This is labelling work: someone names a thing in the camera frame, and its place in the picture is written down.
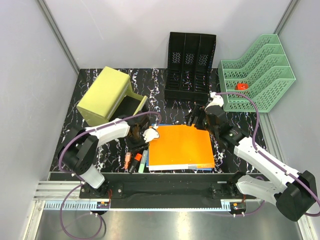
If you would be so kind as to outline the orange black highlighter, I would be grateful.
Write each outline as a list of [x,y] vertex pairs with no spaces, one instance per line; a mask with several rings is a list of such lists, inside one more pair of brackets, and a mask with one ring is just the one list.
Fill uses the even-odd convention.
[[142,159],[142,154],[137,153],[135,155],[135,157],[133,158],[133,160],[130,162],[130,166],[128,168],[128,172],[130,174],[132,174],[134,172],[134,170],[136,169],[137,165],[140,163],[141,159]]

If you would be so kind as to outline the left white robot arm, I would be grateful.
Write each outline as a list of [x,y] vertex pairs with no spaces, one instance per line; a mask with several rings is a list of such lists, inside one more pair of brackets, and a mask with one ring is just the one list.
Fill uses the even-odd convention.
[[105,177],[94,166],[98,148],[113,140],[124,138],[136,149],[148,145],[145,132],[150,126],[148,114],[138,113],[125,118],[93,126],[74,126],[57,149],[56,157],[60,171],[74,174],[90,186],[97,198],[108,193]]

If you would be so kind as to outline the black marble desk mat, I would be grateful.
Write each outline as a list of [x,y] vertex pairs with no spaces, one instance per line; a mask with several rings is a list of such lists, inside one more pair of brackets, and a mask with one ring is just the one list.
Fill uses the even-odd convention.
[[[60,131],[59,144],[65,139],[65,135],[71,127],[74,125],[85,127],[87,125],[78,112],[76,105],[100,72],[100,68],[86,68],[79,71]],[[148,109],[161,114],[162,124],[185,124],[185,115],[192,110],[194,103],[165,100],[164,91],[167,78],[167,70],[165,68],[122,68],[121,72],[130,76],[132,89],[135,93],[147,96]],[[268,115],[265,113],[260,114],[259,129],[255,141],[276,158],[281,159],[280,148],[275,139],[275,134],[268,132],[270,128]],[[236,157],[230,151],[221,148],[214,139],[211,144],[215,161],[212,173],[235,173],[241,171],[250,174],[258,172],[256,167]],[[101,146],[94,158],[96,168],[102,173],[124,173],[126,171],[124,163],[127,151],[127,143],[123,138]]]

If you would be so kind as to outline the small red object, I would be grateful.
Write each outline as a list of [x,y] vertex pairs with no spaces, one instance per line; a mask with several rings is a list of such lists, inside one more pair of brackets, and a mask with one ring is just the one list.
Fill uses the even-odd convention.
[[238,83],[235,87],[235,90],[244,91],[249,88],[249,85],[247,83]]

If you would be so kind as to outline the green mesh file organizer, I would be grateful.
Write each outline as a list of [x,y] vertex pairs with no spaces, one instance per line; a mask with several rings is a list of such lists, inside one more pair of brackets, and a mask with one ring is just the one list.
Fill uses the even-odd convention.
[[[269,113],[296,80],[277,34],[262,34],[236,60],[221,60],[219,86],[226,112]],[[238,83],[246,90],[235,90]]]

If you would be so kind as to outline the pale green highlighter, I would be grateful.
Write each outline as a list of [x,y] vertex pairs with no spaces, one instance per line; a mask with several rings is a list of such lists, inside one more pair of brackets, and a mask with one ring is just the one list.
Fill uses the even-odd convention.
[[148,150],[144,150],[142,153],[142,158],[140,160],[139,168],[138,168],[138,173],[142,174],[144,172],[146,162],[147,162],[147,157],[148,157]]

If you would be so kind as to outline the yellow-green drawer cabinet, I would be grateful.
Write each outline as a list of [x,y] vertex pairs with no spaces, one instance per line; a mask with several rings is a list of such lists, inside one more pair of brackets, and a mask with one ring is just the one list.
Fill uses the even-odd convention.
[[104,67],[93,81],[76,108],[90,127],[106,124],[121,111],[132,116],[143,109],[148,97],[134,93],[130,76]]

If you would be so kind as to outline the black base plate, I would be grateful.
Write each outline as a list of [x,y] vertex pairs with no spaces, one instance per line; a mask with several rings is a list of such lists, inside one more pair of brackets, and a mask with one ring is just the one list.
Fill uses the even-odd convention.
[[112,199],[124,199],[139,194],[155,197],[195,196],[209,199],[242,199],[231,189],[232,173],[103,173],[104,189],[111,190]]

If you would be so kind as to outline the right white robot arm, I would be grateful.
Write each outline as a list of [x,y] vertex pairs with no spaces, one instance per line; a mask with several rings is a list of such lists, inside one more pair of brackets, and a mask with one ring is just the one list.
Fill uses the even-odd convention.
[[232,198],[250,195],[276,206],[287,219],[297,222],[314,203],[319,202],[315,176],[299,172],[255,143],[254,139],[227,119],[219,104],[197,104],[185,117],[187,126],[208,131],[219,146],[229,149],[237,157],[258,169],[267,180],[253,178],[237,172],[227,182],[227,192]]

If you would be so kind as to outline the black magazine file holder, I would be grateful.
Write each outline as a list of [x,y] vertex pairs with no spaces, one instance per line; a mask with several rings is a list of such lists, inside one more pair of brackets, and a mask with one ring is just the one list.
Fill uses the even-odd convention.
[[203,103],[208,99],[217,36],[171,32],[168,42],[166,100]]

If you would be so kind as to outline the aluminium frame rail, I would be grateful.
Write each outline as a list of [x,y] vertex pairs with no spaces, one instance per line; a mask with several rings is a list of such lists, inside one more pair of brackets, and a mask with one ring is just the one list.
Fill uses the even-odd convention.
[[26,240],[317,240],[313,221],[286,219],[252,196],[81,199],[77,182],[38,185]]

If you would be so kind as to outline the orange correction tape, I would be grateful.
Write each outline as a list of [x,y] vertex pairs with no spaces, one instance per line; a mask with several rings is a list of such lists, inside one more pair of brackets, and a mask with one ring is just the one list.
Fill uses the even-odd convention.
[[132,153],[131,152],[127,152],[125,154],[125,158],[124,158],[124,169],[125,170],[128,170],[128,168],[129,168],[131,157],[132,157]]

